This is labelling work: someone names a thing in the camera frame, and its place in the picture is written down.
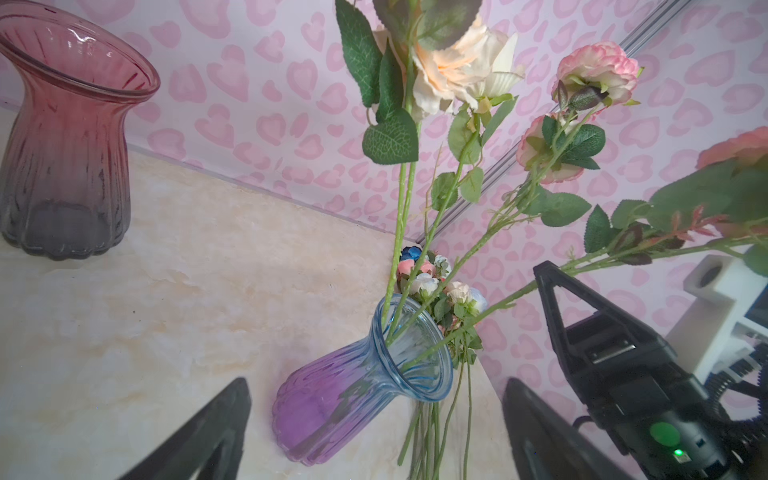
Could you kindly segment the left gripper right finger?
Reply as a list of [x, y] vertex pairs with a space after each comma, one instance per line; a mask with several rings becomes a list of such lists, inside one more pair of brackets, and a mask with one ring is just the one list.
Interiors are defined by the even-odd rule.
[[629, 477], [522, 380], [507, 381], [502, 411], [519, 478], [621, 480]]

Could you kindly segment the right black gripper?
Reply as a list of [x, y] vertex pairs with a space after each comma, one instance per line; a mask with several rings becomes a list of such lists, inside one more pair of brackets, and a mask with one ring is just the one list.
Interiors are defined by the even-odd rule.
[[534, 267], [553, 350], [594, 423], [649, 479], [725, 479], [709, 398], [669, 344], [550, 261]]

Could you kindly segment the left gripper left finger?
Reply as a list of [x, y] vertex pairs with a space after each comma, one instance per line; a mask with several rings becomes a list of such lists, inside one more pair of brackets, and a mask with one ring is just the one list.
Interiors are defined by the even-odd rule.
[[251, 405], [246, 379], [234, 379], [121, 478], [235, 479]]

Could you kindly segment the purple blue glass vase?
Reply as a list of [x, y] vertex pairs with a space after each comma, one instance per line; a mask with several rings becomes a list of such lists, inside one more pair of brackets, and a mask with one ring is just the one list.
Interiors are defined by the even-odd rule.
[[399, 294], [377, 305], [368, 335], [292, 372], [279, 387], [272, 429], [286, 457], [307, 466], [332, 458], [398, 396], [434, 403], [453, 383], [443, 334]]

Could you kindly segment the coral pink rose stem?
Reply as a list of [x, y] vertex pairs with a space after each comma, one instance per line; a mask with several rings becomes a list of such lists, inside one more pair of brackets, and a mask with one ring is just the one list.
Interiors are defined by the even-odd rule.
[[[521, 186], [503, 197], [486, 232], [449, 270], [435, 256], [435, 273], [412, 273], [401, 288], [430, 314], [451, 350], [464, 335], [475, 338], [475, 327], [493, 313], [512, 308], [535, 288], [529, 283], [496, 303], [486, 304], [456, 273], [490, 240], [504, 230], [534, 220], [563, 227], [585, 219], [583, 252], [571, 254], [562, 270], [571, 275], [619, 266], [644, 267], [658, 260], [715, 250], [745, 260], [767, 274], [767, 129], [759, 127], [720, 142], [702, 152], [694, 172], [654, 193], [647, 201], [626, 199], [612, 213], [571, 193], [553, 193], [544, 177], [566, 168], [569, 147], [576, 137], [545, 126], [525, 137], [534, 156], [532, 171]], [[560, 143], [567, 141], [568, 147]], [[746, 251], [740, 255], [739, 247]]]

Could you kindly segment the pink carnation flower stem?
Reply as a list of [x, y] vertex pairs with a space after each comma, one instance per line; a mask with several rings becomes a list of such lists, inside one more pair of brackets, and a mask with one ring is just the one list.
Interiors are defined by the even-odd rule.
[[506, 194], [503, 207], [492, 217], [486, 233], [423, 300], [423, 307], [499, 231], [539, 216], [532, 207], [536, 200], [544, 198], [538, 192], [541, 184], [572, 179], [591, 166], [593, 157], [605, 146], [605, 132], [590, 121], [611, 106], [633, 105], [632, 93], [641, 72], [638, 62], [612, 41], [583, 46], [560, 62], [553, 89], [559, 111], [537, 118], [520, 143], [521, 154], [532, 152], [523, 163], [528, 177], [520, 187]]

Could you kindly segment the cream rose flower stem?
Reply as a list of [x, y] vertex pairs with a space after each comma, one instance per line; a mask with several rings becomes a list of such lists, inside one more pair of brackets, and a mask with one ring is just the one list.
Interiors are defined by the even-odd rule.
[[458, 163], [429, 187], [425, 243], [430, 245], [458, 199], [476, 200], [484, 143], [511, 113], [516, 101], [511, 90], [523, 78], [514, 66], [517, 37], [489, 28], [481, 6], [479, 1], [376, 1], [380, 27], [374, 29], [355, 2], [334, 4], [343, 60], [366, 110], [362, 152], [376, 165], [398, 169], [395, 251], [381, 314], [389, 338], [415, 318], [393, 296], [399, 289], [423, 121], [452, 116], [446, 146]]

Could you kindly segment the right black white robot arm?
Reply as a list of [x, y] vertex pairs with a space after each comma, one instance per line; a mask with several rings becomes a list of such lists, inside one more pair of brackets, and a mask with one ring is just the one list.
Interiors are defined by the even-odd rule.
[[710, 255], [667, 334], [552, 262], [534, 270], [553, 350], [589, 418], [650, 479], [742, 479], [767, 439], [767, 283]]

